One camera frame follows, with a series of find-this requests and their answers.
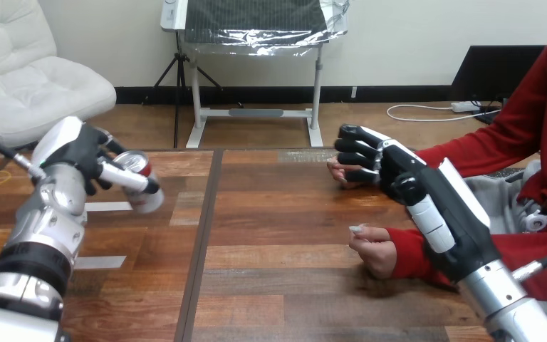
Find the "red and white can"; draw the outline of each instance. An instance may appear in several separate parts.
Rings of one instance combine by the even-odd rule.
[[[147,155],[142,151],[123,152],[114,158],[114,161],[122,165],[126,170],[158,181],[156,173],[154,173],[150,161],[147,159]],[[155,211],[160,208],[165,200],[165,194],[162,192],[162,188],[158,189],[158,192],[155,194],[137,192],[125,187],[123,187],[123,191],[125,192],[125,195],[127,195],[127,199],[133,210],[141,214]]]

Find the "black monitor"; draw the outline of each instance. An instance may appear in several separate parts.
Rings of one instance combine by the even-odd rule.
[[[450,100],[486,101],[509,98],[544,45],[471,46],[452,83]]]

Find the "chair cushion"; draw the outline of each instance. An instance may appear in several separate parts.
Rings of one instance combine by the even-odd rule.
[[[0,0],[0,75],[55,55],[56,43],[37,0]]]
[[[0,142],[31,143],[62,118],[86,120],[115,101],[110,82],[86,66],[59,57],[39,59],[0,75]]]

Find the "white tape strip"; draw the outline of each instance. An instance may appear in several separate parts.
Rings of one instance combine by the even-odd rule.
[[[95,202],[85,203],[88,212],[119,212],[133,210],[129,202]]]
[[[126,256],[87,256],[76,259],[74,269],[119,269]]]

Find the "wooden table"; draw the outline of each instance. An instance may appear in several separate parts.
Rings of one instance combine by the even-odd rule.
[[[150,153],[165,203],[145,216],[89,214],[81,256],[127,258],[75,272],[64,329],[75,342],[489,341],[459,295],[363,271],[348,226],[414,225],[372,189],[339,190],[324,165],[331,155]],[[32,191],[16,167],[5,170],[0,248]],[[114,189],[91,198],[122,200]]]

